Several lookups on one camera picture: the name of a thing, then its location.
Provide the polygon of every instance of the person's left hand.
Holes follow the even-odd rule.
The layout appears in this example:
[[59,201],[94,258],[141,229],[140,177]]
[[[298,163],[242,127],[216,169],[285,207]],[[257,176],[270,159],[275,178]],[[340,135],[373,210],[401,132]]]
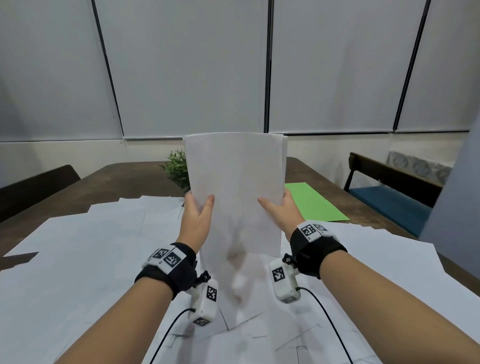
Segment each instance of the person's left hand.
[[185,195],[185,210],[176,242],[187,244],[195,253],[198,253],[210,231],[214,201],[215,198],[212,194],[208,196],[200,213],[192,193],[188,192]]

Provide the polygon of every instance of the wooden table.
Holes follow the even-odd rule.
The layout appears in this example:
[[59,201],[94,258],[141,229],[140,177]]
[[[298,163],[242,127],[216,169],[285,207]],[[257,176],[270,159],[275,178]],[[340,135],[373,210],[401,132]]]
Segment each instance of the wooden table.
[[[29,262],[35,252],[3,257],[50,217],[87,212],[90,205],[146,196],[183,196],[181,189],[167,179],[161,162],[117,163],[106,166],[81,181],[39,202],[0,224],[0,270]],[[307,182],[318,193],[350,218],[350,222],[414,239],[296,158],[287,158],[286,182]],[[480,281],[439,255],[445,271],[480,296]]]

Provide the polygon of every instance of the blue seat cushion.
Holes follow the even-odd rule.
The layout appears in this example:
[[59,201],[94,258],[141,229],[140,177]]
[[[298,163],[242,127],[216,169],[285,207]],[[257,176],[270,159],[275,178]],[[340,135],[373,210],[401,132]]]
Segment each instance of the blue seat cushion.
[[419,237],[432,208],[385,186],[352,188],[349,194]]

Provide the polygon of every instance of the hand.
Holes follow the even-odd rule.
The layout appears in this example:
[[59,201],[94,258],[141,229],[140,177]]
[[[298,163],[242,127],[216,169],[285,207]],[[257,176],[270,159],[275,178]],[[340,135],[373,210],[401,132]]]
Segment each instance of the hand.
[[271,203],[264,197],[259,197],[258,202],[272,216],[275,224],[282,229],[290,242],[292,233],[297,228],[297,225],[305,221],[295,201],[293,201],[290,190],[286,188],[283,192],[282,204],[280,206]]
[[185,195],[185,210],[181,218],[180,234],[176,241],[187,244],[195,253],[198,253],[210,231],[214,201],[212,194],[208,196],[200,213],[192,193],[188,192]]

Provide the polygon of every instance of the chair backrest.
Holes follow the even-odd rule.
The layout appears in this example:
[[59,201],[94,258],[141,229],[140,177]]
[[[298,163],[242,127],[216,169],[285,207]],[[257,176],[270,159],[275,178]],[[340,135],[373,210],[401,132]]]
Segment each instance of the chair backrest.
[[71,165],[0,188],[0,222],[80,180]]
[[442,191],[442,186],[439,184],[390,167],[357,153],[350,153],[348,165],[350,167],[350,174],[348,175],[347,183],[345,183],[345,191],[348,191],[350,188],[353,172],[356,170],[429,207],[435,205]]

